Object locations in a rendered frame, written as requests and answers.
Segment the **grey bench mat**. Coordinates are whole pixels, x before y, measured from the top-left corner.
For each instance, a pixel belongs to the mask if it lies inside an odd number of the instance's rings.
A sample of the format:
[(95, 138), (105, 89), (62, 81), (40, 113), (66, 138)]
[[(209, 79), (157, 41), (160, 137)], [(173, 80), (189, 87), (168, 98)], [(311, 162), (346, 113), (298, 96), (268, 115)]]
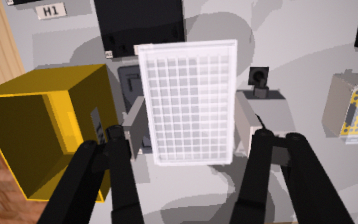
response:
[[(237, 39), (236, 90), (250, 67), (269, 67), (267, 85), (287, 99), (303, 134), (358, 224), (358, 144), (322, 121), (333, 75), (358, 75), (358, 0), (181, 0), (185, 42)], [(66, 14), (39, 19), (35, 7), (64, 2)], [(138, 56), (105, 58), (94, 0), (2, 4), (25, 72), (106, 64), (119, 125), (127, 113), (117, 69)], [(229, 224), (247, 165), (159, 166), (132, 162), (145, 224)], [(271, 164), (264, 223), (297, 221), (280, 165)]]

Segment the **white label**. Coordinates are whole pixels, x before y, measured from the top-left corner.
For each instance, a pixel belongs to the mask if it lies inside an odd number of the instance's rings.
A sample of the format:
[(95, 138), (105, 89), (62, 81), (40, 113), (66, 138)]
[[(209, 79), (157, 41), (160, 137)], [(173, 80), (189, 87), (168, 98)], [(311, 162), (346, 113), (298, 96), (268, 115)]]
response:
[(38, 18), (39, 19), (45, 19), (45, 18), (52, 18), (52, 17), (58, 17), (58, 16), (65, 16), (66, 10), (64, 6), (64, 2), (62, 3), (56, 3), (56, 4), (50, 4), (50, 5), (44, 5), (44, 6), (38, 6), (35, 7)]

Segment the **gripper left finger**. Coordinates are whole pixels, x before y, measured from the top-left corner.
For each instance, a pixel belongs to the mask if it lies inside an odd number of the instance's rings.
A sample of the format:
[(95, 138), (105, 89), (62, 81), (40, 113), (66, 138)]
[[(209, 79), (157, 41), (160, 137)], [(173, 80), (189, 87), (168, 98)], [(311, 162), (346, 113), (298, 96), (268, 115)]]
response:
[(122, 123), (106, 128), (107, 143), (79, 145), (36, 224), (89, 224), (108, 169), (111, 224), (145, 224), (131, 166), (149, 123), (144, 96), (137, 97)]

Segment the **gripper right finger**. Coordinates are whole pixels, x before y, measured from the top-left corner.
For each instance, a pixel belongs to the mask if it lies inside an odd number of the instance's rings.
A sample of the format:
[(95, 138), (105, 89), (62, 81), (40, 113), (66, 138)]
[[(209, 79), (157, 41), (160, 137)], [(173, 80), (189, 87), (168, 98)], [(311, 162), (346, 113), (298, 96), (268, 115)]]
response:
[(355, 224), (304, 135), (274, 136), (242, 91), (234, 121), (248, 161), (229, 224), (264, 224), (271, 164), (280, 165), (298, 224)]

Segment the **yellow open-top bin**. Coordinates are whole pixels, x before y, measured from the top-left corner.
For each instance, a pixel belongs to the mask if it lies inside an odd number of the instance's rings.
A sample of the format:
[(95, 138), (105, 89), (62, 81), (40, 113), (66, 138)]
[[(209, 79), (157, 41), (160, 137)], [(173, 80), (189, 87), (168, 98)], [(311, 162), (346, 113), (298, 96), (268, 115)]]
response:
[(0, 153), (26, 200), (48, 201), (80, 143), (107, 143), (112, 125), (106, 64), (37, 69), (0, 84)]

